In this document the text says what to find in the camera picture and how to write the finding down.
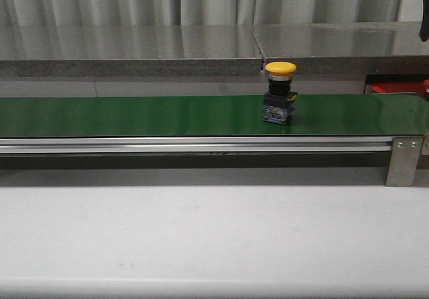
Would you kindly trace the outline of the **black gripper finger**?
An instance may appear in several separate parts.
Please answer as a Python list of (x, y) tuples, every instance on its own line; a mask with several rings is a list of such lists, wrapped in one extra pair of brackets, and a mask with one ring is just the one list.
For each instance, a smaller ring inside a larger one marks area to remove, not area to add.
[(428, 1), (429, 0), (422, 0), (422, 22), (421, 22), (420, 32), (419, 32), (419, 36), (422, 41), (428, 41), (428, 36), (429, 36)]

